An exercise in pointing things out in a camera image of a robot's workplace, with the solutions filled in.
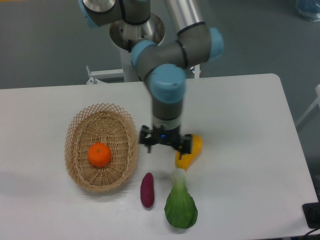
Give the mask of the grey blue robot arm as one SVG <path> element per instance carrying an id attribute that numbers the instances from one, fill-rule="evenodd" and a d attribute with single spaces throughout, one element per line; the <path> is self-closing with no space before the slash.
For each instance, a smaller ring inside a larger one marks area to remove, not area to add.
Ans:
<path id="1" fill-rule="evenodd" d="M 152 99 L 152 127 L 142 126 L 139 143 L 151 148 L 170 146 L 181 155 L 192 153 L 193 137 L 181 135 L 186 91 L 185 70 L 219 57 L 224 40 L 216 28 L 206 26 L 195 0 L 168 0 L 177 38 L 162 44 L 148 0 L 80 0 L 78 5 L 90 26 L 117 27 L 116 45 L 130 54 L 137 78 Z"/>

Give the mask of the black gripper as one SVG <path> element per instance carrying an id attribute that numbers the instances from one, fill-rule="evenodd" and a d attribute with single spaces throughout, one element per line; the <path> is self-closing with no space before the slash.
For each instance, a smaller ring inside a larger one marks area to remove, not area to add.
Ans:
<path id="1" fill-rule="evenodd" d="M 191 154 L 192 152 L 192 135 L 180 135 L 180 126 L 173 129 L 164 129 L 153 125 L 151 130 L 148 126 L 142 125 L 139 132 L 138 143 L 147 148 L 147 153 L 151 153 L 152 145 L 161 144 L 170 146 L 178 151 L 178 160 L 182 159 L 183 155 Z"/>

